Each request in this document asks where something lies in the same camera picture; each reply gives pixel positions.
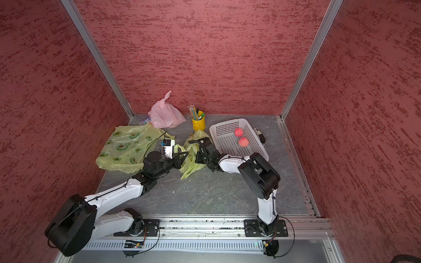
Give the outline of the pink plastic bag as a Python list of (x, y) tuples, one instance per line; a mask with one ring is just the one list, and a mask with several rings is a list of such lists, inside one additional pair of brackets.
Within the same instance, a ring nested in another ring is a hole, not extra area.
[(175, 128), (186, 121), (184, 115), (166, 100), (170, 97), (169, 91), (163, 99), (156, 102), (148, 115), (150, 122), (155, 128)]

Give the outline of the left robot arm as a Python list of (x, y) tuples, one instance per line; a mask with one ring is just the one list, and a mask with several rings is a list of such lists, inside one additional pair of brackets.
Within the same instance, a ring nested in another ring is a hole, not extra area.
[(59, 249), (64, 256), (72, 256), (89, 242), (108, 235), (145, 239), (157, 228), (148, 227), (136, 210), (108, 212), (148, 193), (161, 177), (172, 169), (180, 169), (187, 156), (187, 152), (181, 152), (165, 158), (161, 152), (152, 151), (143, 160), (143, 169), (124, 183), (98, 194), (69, 197), (45, 230), (47, 244)]

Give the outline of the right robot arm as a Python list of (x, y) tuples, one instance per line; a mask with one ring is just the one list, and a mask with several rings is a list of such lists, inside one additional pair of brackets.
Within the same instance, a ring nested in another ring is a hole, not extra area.
[(213, 172), (240, 174), (258, 200), (257, 226), (254, 231), (262, 236), (276, 235), (278, 213), (276, 193), (280, 175), (259, 153), (240, 157), (220, 153), (210, 138), (190, 140), (189, 144), (198, 145), (196, 162), (205, 164)]

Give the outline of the green avocado print bag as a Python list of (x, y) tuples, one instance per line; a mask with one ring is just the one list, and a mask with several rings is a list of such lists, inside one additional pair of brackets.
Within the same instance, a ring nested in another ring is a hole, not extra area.
[(163, 139), (174, 139), (174, 136), (151, 124), (118, 126), (96, 158), (96, 165), (107, 171), (136, 173), (143, 169), (145, 156)]

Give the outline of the peach in basket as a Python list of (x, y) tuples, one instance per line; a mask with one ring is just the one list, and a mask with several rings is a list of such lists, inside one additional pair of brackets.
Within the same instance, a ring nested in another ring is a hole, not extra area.
[(247, 137), (241, 137), (239, 139), (239, 145), (241, 147), (247, 147), (249, 144), (250, 144), (250, 141), (249, 141), (249, 139)]
[(244, 135), (243, 129), (242, 128), (236, 128), (235, 131), (234, 131), (234, 135), (238, 138), (243, 137), (243, 135)]

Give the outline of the yellow pencil cup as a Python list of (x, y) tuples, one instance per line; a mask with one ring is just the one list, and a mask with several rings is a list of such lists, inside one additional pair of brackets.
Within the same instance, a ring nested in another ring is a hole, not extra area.
[(203, 111), (199, 111), (197, 113), (198, 119), (191, 118), (193, 129), (194, 131), (202, 130), (205, 131), (206, 129), (206, 121), (205, 121), (205, 113)]

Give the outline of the white plastic basket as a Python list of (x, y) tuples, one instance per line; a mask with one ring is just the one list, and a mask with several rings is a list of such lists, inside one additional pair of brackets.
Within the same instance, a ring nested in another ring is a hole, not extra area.
[[(247, 138), (249, 145), (242, 147), (239, 144), (240, 138), (235, 135), (235, 130), (241, 128), (244, 138)], [(244, 118), (232, 119), (210, 126), (210, 135), (216, 149), (220, 153), (230, 156), (247, 157), (253, 153), (259, 153), (266, 161), (269, 155), (266, 152), (259, 136), (254, 132), (249, 122)]]

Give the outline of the pencils in cup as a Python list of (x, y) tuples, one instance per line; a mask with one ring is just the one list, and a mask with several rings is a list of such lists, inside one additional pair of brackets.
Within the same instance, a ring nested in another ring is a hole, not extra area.
[(187, 108), (190, 111), (190, 115), (191, 115), (191, 118), (193, 120), (200, 121), (200, 120), (204, 119), (205, 114), (200, 113), (199, 109), (196, 108), (194, 105), (189, 105)]

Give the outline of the small black object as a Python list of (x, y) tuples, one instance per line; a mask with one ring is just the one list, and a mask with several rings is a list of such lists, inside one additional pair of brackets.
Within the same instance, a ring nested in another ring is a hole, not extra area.
[(254, 127), (253, 130), (256, 133), (256, 135), (259, 137), (259, 140), (260, 140), (261, 144), (265, 145), (266, 139), (265, 139), (265, 136), (260, 131), (260, 129), (258, 127)]

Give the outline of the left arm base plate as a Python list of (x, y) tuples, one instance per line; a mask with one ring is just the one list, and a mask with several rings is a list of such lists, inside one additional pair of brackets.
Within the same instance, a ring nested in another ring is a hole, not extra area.
[(125, 232), (117, 232), (113, 235), (115, 237), (157, 237), (160, 227), (159, 219), (143, 219), (136, 220), (129, 230)]

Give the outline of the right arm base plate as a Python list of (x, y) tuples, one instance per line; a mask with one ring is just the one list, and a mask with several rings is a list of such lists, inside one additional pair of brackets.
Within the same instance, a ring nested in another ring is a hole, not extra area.
[(288, 237), (288, 230), (284, 220), (275, 220), (271, 224), (266, 224), (257, 219), (247, 219), (243, 221), (246, 237)]

